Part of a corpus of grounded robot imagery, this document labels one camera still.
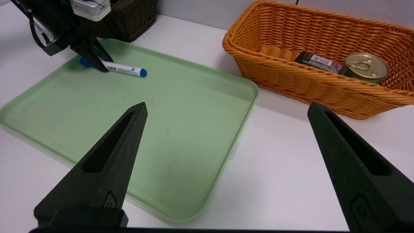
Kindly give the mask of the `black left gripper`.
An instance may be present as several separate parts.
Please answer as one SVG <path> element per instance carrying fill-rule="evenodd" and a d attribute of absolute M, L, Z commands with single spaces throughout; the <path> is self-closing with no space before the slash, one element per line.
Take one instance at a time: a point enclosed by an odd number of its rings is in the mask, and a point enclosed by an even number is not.
<path fill-rule="evenodd" d="M 29 20 L 33 40 L 49 56 L 63 51 L 74 42 L 77 26 L 81 22 L 68 0 L 21 0 L 19 9 Z M 52 34 L 53 41 L 47 39 L 45 45 L 41 42 L 37 22 Z M 96 37 L 93 41 L 74 43 L 71 49 L 101 72 L 109 72 L 104 61 L 114 62 Z"/>

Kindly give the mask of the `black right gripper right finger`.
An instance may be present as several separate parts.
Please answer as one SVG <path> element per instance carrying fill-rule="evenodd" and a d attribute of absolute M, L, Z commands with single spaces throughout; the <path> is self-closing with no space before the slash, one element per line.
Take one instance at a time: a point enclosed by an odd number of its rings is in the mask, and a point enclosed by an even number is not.
<path fill-rule="evenodd" d="M 326 106 L 307 116 L 351 232 L 412 232 L 414 185 Z"/>

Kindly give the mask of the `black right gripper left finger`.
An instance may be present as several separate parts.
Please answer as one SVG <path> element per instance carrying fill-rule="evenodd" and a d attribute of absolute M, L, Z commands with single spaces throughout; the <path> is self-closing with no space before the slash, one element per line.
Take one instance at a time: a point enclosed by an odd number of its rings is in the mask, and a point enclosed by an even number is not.
<path fill-rule="evenodd" d="M 39 227 L 126 227 L 122 206 L 148 117 L 130 107 L 35 207 Z"/>

